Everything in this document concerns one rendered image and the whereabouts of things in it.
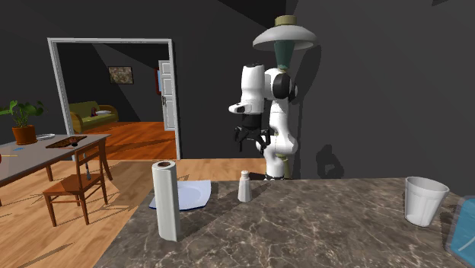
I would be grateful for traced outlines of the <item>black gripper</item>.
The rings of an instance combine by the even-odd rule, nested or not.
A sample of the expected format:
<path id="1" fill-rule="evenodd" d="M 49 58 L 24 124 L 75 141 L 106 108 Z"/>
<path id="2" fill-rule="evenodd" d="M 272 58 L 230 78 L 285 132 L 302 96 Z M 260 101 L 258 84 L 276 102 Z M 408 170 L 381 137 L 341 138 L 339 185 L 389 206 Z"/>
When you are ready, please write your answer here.
<path id="1" fill-rule="evenodd" d="M 260 129 L 262 126 L 262 114 L 242 114 L 241 126 L 248 130 Z M 234 140 L 238 144 L 238 151 L 242 152 L 242 142 L 247 138 L 248 131 L 240 126 L 234 128 Z M 270 132 L 262 129 L 256 139 L 256 147 L 262 155 L 266 147 L 270 145 Z"/>

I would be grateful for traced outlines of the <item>white salt shaker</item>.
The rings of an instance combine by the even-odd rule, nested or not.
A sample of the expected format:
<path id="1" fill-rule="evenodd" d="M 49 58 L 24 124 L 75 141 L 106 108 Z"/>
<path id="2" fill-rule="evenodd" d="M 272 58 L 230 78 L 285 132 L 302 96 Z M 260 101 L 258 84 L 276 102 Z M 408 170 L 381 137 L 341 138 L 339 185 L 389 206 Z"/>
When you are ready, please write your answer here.
<path id="1" fill-rule="evenodd" d="M 252 199 L 249 174 L 250 174 L 249 171 L 242 171 L 241 177 L 239 180 L 239 189 L 238 189 L 237 198 L 239 201 L 243 203 L 249 202 Z"/>

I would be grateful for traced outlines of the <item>white square plate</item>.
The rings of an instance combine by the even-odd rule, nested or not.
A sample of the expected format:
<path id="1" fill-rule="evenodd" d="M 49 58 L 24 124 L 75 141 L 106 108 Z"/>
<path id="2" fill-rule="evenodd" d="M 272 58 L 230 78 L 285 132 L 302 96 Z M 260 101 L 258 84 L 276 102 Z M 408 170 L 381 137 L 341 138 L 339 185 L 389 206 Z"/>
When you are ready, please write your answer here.
<path id="1" fill-rule="evenodd" d="M 206 206 L 211 196 L 211 181 L 154 182 L 160 201 L 167 201 L 169 210 L 178 212 Z"/>

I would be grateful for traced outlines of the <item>white door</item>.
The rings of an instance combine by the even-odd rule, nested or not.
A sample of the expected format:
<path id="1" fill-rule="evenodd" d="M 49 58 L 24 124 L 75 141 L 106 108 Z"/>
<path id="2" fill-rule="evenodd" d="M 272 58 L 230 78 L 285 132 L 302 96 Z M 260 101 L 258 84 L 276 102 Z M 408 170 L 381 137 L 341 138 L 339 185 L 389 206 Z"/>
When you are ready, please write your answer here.
<path id="1" fill-rule="evenodd" d="M 164 130 L 174 131 L 174 102 L 173 102 L 173 77 L 169 60 L 159 60 L 159 84 L 162 98 L 162 111 L 164 118 Z"/>

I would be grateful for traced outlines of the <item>white paper towel roll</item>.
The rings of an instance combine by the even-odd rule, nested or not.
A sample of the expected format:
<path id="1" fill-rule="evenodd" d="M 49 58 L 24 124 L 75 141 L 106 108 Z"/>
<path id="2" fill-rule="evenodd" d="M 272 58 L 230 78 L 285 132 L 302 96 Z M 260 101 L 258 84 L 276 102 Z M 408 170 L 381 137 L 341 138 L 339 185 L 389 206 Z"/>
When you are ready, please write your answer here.
<path id="1" fill-rule="evenodd" d="M 180 210 L 177 190 L 177 169 L 174 161 L 152 165 L 158 232 L 167 241 L 178 241 Z"/>

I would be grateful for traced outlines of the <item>green sofa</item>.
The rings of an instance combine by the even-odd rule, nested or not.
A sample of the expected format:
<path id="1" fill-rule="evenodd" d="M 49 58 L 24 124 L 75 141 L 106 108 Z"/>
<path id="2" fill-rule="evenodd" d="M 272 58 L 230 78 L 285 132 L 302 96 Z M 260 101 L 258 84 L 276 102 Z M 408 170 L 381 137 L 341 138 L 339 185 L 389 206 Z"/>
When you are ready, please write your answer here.
<path id="1" fill-rule="evenodd" d="M 69 104 L 69 110 L 72 127 L 76 133 L 82 133 L 119 120 L 115 107 L 106 104 L 99 105 L 96 101 Z"/>

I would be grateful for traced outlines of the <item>brown wooden chair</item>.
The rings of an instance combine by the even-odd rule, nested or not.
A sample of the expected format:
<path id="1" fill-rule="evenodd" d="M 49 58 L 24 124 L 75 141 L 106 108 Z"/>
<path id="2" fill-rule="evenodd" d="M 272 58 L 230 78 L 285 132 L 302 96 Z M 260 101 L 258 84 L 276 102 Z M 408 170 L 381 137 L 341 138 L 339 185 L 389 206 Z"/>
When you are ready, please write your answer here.
<path id="1" fill-rule="evenodd" d="M 46 207 L 51 218 L 53 227 L 57 226 L 56 216 L 54 213 L 53 203 L 75 203 L 82 208 L 85 224 L 89 224 L 88 209 L 86 200 L 99 189 L 102 190 L 104 203 L 108 204 L 107 190 L 104 177 L 104 161 L 105 161 L 105 140 L 100 140 L 91 145 L 87 145 L 75 152 L 75 168 L 76 173 L 70 175 L 60 182 L 43 191 L 46 201 Z M 98 157 L 99 172 L 86 173 L 81 172 L 81 166 L 88 167 L 88 162 Z"/>

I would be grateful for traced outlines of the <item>white cup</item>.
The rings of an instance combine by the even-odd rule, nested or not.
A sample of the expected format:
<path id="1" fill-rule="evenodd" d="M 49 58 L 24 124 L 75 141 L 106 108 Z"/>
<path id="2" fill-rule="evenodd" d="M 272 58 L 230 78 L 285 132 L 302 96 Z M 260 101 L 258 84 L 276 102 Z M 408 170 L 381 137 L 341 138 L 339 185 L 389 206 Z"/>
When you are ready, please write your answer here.
<path id="1" fill-rule="evenodd" d="M 405 219 L 419 227 L 431 225 L 436 212 L 449 194 L 443 183 L 424 177 L 405 179 Z"/>

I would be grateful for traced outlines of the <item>grey dining table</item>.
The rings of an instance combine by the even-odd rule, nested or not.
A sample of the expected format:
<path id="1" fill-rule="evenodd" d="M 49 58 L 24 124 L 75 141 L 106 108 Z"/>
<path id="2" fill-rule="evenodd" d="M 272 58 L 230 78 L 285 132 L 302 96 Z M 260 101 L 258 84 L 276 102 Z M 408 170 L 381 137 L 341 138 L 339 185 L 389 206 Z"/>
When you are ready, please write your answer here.
<path id="1" fill-rule="evenodd" d="M 89 136 L 56 135 L 55 142 L 65 141 L 63 147 L 53 148 L 47 141 L 38 141 L 34 127 L 27 125 L 29 116 L 39 116 L 46 108 L 41 102 L 36 106 L 20 104 L 13 100 L 7 107 L 0 108 L 0 115 L 10 114 L 16 122 L 16 130 L 27 130 L 32 135 L 20 142 L 0 145 L 0 187 L 15 182 L 38 170 L 45 168 L 48 178 L 52 180 L 51 165 L 64 158 L 84 153 L 90 145 L 99 146 L 100 163 L 104 166 L 107 177 L 111 178 L 110 169 L 105 155 L 106 134 Z"/>

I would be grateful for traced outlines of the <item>blue flat box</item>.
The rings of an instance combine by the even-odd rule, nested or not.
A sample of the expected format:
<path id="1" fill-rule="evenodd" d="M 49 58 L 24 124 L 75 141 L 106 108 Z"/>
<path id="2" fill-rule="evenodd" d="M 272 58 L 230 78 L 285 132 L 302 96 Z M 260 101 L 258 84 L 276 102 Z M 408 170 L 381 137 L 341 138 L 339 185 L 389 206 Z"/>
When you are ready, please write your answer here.
<path id="1" fill-rule="evenodd" d="M 467 268 L 475 268 L 475 196 L 459 200 L 445 250 Z"/>

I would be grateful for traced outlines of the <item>dark framed wall picture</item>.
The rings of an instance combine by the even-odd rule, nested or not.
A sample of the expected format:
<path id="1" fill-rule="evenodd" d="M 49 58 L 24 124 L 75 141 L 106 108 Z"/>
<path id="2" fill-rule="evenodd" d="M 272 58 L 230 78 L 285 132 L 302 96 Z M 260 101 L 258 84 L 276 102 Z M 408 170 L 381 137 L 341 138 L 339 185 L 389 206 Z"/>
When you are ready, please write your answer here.
<path id="1" fill-rule="evenodd" d="M 117 85 L 132 85 L 133 73 L 131 66 L 108 66 L 110 83 Z"/>

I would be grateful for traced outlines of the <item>white door frame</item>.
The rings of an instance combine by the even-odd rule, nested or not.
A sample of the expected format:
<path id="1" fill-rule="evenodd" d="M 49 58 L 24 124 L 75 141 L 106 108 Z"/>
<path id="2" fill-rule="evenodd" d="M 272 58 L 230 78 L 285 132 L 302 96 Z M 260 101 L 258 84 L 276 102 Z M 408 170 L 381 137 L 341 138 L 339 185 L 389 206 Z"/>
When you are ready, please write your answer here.
<path id="1" fill-rule="evenodd" d="M 67 94 L 65 90 L 65 82 L 62 74 L 62 68 L 59 60 L 59 52 L 57 49 L 58 43 L 160 43 L 167 44 L 169 61 L 171 63 L 171 74 L 173 77 L 174 89 L 173 89 L 173 102 L 174 102 L 174 123 L 175 123 L 175 143 L 177 160 L 182 158 L 180 148 L 180 127 L 179 116 L 177 107 L 177 92 L 176 92 L 176 75 L 175 75 L 175 63 L 174 63 L 174 45 L 172 39 L 157 39 L 157 38 L 76 38 L 76 37 L 48 37 L 47 38 L 49 52 L 53 64 L 53 71 L 56 78 L 56 85 L 58 88 L 59 99 L 62 108 L 62 115 L 65 123 L 65 129 L 68 135 L 74 133 L 72 127 L 72 119 L 69 115 L 69 102 L 67 100 Z"/>

